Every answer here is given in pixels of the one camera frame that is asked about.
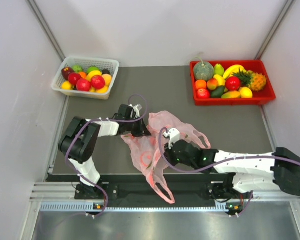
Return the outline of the orange fruit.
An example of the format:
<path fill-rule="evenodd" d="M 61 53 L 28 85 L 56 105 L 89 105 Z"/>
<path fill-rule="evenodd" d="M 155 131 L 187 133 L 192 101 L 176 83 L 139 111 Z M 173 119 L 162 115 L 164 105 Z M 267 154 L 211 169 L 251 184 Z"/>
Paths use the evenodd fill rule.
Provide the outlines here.
<path fill-rule="evenodd" d="M 207 88 L 207 82 L 203 79 L 199 79 L 195 82 L 195 88 L 196 88 L 196 90 L 206 89 Z"/>

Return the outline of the red pomegranate fruit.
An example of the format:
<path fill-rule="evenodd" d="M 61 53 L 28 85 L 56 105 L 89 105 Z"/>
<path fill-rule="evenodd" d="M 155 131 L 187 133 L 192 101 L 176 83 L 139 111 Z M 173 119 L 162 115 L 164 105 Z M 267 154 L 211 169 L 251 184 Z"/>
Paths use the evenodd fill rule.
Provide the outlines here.
<path fill-rule="evenodd" d="M 225 81 L 225 88 L 228 91 L 237 91 L 241 87 L 241 80 L 236 76 L 231 76 Z"/>

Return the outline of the green yellow fruit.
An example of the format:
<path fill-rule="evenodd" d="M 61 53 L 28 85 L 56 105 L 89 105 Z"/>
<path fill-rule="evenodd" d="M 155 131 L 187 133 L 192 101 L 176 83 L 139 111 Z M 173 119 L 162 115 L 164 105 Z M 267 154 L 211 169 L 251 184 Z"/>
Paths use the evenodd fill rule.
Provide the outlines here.
<path fill-rule="evenodd" d="M 214 66 L 214 74 L 215 74 L 215 75 L 219 75 L 219 76 L 223 76 L 224 73 L 225 73 L 224 67 L 223 67 L 220 63 L 217 63 L 217 64 Z"/>

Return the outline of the pink printed plastic bag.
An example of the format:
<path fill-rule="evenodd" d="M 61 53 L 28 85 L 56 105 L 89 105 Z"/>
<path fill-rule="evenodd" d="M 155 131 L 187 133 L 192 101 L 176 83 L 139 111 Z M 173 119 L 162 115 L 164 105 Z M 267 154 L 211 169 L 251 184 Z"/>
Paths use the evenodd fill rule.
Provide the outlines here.
<path fill-rule="evenodd" d="M 175 198 L 164 177 L 164 170 L 168 167 L 162 158 L 160 150 L 169 141 L 162 137 L 159 143 L 159 133 L 162 128 L 176 128 L 180 132 L 180 139 L 187 143 L 194 143 L 202 149 L 210 149 L 211 144 L 206 135 L 189 123 L 184 123 L 168 111 L 150 113 L 148 130 L 151 136 L 133 137 L 132 134 L 122 135 L 122 140 L 129 146 L 133 166 L 139 170 L 151 188 L 168 204 L 174 204 Z"/>

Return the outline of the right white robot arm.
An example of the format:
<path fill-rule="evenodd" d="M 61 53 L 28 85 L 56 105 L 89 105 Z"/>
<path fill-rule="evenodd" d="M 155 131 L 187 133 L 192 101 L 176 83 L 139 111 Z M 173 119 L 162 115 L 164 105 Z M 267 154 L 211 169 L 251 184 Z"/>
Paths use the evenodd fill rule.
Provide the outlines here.
<path fill-rule="evenodd" d="M 229 198 L 261 190 L 300 197 L 300 157 L 285 147 L 244 154 L 198 148 L 179 140 L 164 145 L 164 157 L 172 168 L 182 164 L 192 168 L 192 173 L 228 175 L 223 192 Z"/>

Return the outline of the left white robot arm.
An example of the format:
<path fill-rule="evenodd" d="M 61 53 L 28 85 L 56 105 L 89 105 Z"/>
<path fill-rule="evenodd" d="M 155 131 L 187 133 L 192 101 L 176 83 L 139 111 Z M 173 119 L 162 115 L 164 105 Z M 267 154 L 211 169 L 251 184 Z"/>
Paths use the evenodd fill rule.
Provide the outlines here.
<path fill-rule="evenodd" d="M 61 137 L 58 150 L 64 154 L 65 161 L 73 165 L 80 183 L 92 198 L 99 198 L 104 191 L 101 175 L 92 158 L 97 140 L 125 133 L 137 138 L 150 136 L 141 110 L 140 104 L 122 104 L 112 118 L 89 120 L 76 116 Z"/>

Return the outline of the dark green avocado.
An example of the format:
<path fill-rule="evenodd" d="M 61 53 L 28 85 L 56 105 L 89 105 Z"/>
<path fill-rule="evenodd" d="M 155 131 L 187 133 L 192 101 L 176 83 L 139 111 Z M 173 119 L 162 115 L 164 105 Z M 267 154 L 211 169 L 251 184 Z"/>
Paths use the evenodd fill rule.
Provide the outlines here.
<path fill-rule="evenodd" d="M 215 90 L 210 92 L 210 97 L 212 99 L 219 99 L 222 97 L 222 95 L 225 93 L 225 86 L 221 85 L 218 86 Z"/>

